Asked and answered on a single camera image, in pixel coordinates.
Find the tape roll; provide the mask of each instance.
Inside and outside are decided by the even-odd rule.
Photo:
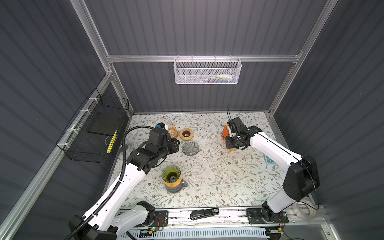
[[[184,128],[180,131],[180,138],[184,141],[189,141],[193,138],[193,131],[189,128]]]
[[[168,187],[177,187],[181,183],[182,180],[183,180],[183,176],[180,174],[180,177],[179,177],[179,179],[176,182],[166,182],[164,180],[163,180],[163,182]]]

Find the white mesh basket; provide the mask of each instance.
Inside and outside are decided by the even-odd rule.
[[[241,61],[239,58],[175,58],[175,82],[177,84],[236,84]]]

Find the yellow label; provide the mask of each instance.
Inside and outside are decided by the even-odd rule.
[[[115,134],[113,135],[112,140],[111,140],[111,142],[109,143],[109,146],[108,146],[108,148],[107,148],[107,153],[111,153],[111,151],[112,151],[112,147],[113,147],[113,144],[115,143],[115,140],[116,140],[117,135],[118,135],[118,131],[116,130],[116,131],[115,131]]]

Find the metal plate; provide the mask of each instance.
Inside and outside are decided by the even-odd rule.
[[[250,209],[247,209],[246,211],[249,211],[249,212],[253,213],[253,215],[254,215],[253,217],[248,216],[248,221],[250,224],[266,223],[261,216],[258,216],[258,215],[260,215],[261,208],[259,208],[259,207],[258,208],[250,208]],[[279,218],[281,220],[281,222],[279,221],[279,219],[277,219],[273,223],[288,223],[289,220],[288,220],[287,214],[285,212],[283,212],[282,216],[283,216],[283,218]]]

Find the black cable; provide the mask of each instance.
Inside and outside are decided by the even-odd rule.
[[[119,177],[119,182],[116,183],[116,185],[113,187],[112,191],[108,194],[108,196],[104,199],[104,201],[99,205],[99,207],[96,208],[96,210],[86,220],[84,220],[82,223],[80,223],[70,234],[68,234],[68,236],[66,236],[64,238],[64,240],[69,240],[76,232],[83,229],[85,227],[85,225],[88,224],[88,222],[90,222],[94,216],[97,216],[98,212],[105,206],[105,204],[110,200],[110,198],[116,192],[117,188],[120,186],[121,181],[122,181],[124,174],[125,174],[125,167],[127,164],[127,160],[126,160],[127,159],[127,153],[125,152],[126,151],[125,150],[125,138],[129,132],[131,132],[132,130],[138,129],[138,128],[154,129],[154,127],[142,125],[142,126],[132,127],[124,133],[124,136],[122,138],[122,166],[121,166],[121,173],[120,173],[120,177]]]
[[[158,165],[154,166],[153,168],[160,166],[160,165],[166,160],[166,158],[167,158],[167,157],[165,157],[164,160],[161,161],[161,163],[159,163]]]
[[[227,116],[228,116],[228,119],[229,119],[229,121],[230,121],[231,118],[229,117],[228,113],[229,113],[229,108],[227,107]]]
[[[231,117],[231,112],[229,111],[229,108],[227,107],[227,109],[228,109],[228,113],[229,113],[229,117],[231,118],[231,120],[232,120],[232,117]]]
[[[129,231],[125,232],[132,240],[137,240],[134,236],[132,236]]]
[[[288,235],[285,233],[285,231],[284,231],[284,227],[285,227],[285,225],[284,225],[283,227],[281,227],[279,222],[278,222],[278,224],[279,224],[279,227],[281,228],[281,230],[283,231],[283,233],[285,234],[285,236],[287,236],[290,240],[305,240],[305,239],[303,239],[303,238],[290,238],[290,236],[288,236]]]
[[[142,142],[137,148],[143,148],[146,144],[147,144],[148,141],[144,141]]]
[[[301,202],[301,203],[307,205],[307,207],[313,208],[314,210],[319,210],[319,208],[316,209],[316,208],[312,207],[311,205],[306,204],[305,202]]]
[[[305,167],[305,169],[307,170],[308,174],[309,174],[310,177],[311,177],[312,184],[313,184],[313,188],[314,188],[314,192],[316,193],[316,198],[317,198],[318,195],[317,195],[317,191],[316,191],[316,187],[315,187],[315,185],[314,185],[314,181],[313,181],[312,175],[311,175],[310,171],[308,170],[308,168],[304,165],[304,163],[302,163],[302,162],[300,162],[300,163],[301,163],[301,165],[303,165],[303,166]],[[312,206],[309,206],[309,207],[313,208],[314,210],[319,210],[320,205],[319,205],[319,204],[317,205],[317,209],[314,208],[314,207],[312,207]]]

